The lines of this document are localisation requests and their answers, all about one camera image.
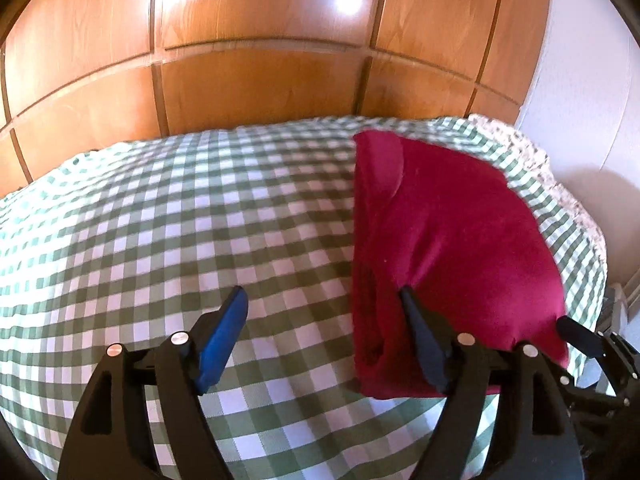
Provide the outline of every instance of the metal screw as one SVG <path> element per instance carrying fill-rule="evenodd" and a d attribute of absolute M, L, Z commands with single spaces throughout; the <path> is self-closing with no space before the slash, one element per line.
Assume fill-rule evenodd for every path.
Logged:
<path fill-rule="evenodd" d="M 171 336 L 171 343 L 176 346 L 184 345 L 189 340 L 187 332 L 176 332 Z"/>
<path fill-rule="evenodd" d="M 122 354 L 122 345 L 120 343 L 114 343 L 107 348 L 107 355 L 109 357 L 117 357 Z"/>
<path fill-rule="evenodd" d="M 533 345 L 524 345 L 522 351 L 527 357 L 538 357 L 538 349 Z"/>
<path fill-rule="evenodd" d="M 458 334 L 458 342 L 463 346 L 473 346 L 476 344 L 476 338 L 471 334 L 462 332 Z"/>

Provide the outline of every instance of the bed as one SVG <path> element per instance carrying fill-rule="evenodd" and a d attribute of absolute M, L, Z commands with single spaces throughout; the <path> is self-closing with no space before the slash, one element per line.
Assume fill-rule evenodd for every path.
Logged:
<path fill-rule="evenodd" d="M 118 143 L 64 162 L 0 202 L 0 413 L 49 479 L 106 345 L 156 345 L 235 285 L 249 317 L 202 397 L 236 479 L 406 479 L 441 399 L 358 393 L 350 319 L 351 137 L 393 130 L 485 160 L 529 206 L 558 265 L 568 315 L 590 329 L 604 238 L 542 150 L 482 116 L 356 116 Z M 582 359 L 570 349 L 568 370 Z M 154 391 L 147 407 L 176 478 Z M 487 397 L 467 475 L 484 460 Z"/>

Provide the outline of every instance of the red pillow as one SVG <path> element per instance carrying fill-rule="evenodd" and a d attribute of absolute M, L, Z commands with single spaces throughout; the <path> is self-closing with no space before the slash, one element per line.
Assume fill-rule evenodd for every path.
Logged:
<path fill-rule="evenodd" d="M 565 365 L 562 280 L 504 175 L 464 153 L 392 132 L 355 136 L 353 339 L 369 397 L 432 397 L 398 298 L 411 285 L 458 332 L 511 349 L 529 340 Z"/>

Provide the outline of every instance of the wooden headboard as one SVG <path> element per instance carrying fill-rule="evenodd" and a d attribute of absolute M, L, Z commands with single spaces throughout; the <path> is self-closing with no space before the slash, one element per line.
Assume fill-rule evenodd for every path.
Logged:
<path fill-rule="evenodd" d="M 518 115 L 549 0 L 30 0 L 0 196 L 121 140 L 314 116 Z"/>

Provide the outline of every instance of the white wall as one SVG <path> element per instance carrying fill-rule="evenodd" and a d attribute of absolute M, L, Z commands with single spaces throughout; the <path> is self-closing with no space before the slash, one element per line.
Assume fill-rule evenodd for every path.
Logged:
<path fill-rule="evenodd" d="M 609 0 L 551 0 L 516 126 L 607 239 L 609 281 L 640 266 L 640 48 Z"/>

